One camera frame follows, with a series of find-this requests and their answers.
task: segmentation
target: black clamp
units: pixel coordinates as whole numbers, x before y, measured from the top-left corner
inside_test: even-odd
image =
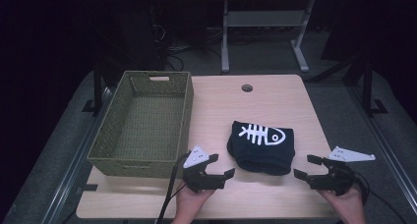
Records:
[[[234,176],[235,169],[232,168],[224,172],[223,175],[207,174],[206,167],[210,163],[217,161],[217,159],[218,154],[212,154],[208,156],[205,161],[184,168],[183,180],[190,190],[198,193],[202,190],[216,190],[224,188],[226,180],[229,180]]]
[[[353,184],[357,184],[362,191],[362,201],[365,204],[368,192],[362,181],[356,177],[355,172],[344,162],[321,158],[315,155],[307,155],[307,161],[325,165],[328,173],[325,175],[308,175],[305,172],[294,169],[294,177],[305,181],[312,190],[334,191],[337,196],[345,194]]]

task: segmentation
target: white bracket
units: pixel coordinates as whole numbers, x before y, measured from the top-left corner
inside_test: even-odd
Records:
[[[358,162],[375,160],[376,157],[374,154],[355,152],[337,146],[328,156],[328,159],[342,162]]]
[[[203,149],[199,145],[196,145],[191,151],[187,160],[185,161],[183,167],[189,168],[202,162],[206,162],[208,160],[209,156],[203,151]]]

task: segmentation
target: folded black shirt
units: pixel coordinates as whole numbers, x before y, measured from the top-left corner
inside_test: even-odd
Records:
[[[291,172],[295,155],[292,129],[233,122],[227,150],[239,167],[274,176]]]

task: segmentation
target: light wood tabletop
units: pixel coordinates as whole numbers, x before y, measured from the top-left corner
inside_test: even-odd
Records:
[[[293,176],[271,176],[239,168],[226,149],[233,121],[294,130],[292,168],[309,174],[326,174],[325,166],[307,162],[308,154],[328,156],[330,149],[319,119],[300,77],[295,75],[192,77],[194,88],[189,148],[199,145],[207,154],[218,153],[209,174],[236,168],[206,202],[199,219],[277,219],[334,217],[328,203]],[[253,90],[245,92],[243,84]],[[95,167],[77,209],[80,218],[157,218],[165,199],[168,179],[107,177]],[[173,218],[175,198],[165,218]]]

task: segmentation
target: human hand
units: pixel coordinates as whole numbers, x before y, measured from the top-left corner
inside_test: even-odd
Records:
[[[176,195],[177,211],[172,224],[189,224],[199,214],[206,200],[215,190],[205,190],[196,194],[187,187],[184,181],[178,185],[177,190],[180,189],[181,191]]]
[[[365,213],[359,187],[353,185],[342,196],[330,191],[317,191],[333,207],[344,224],[365,224]]]

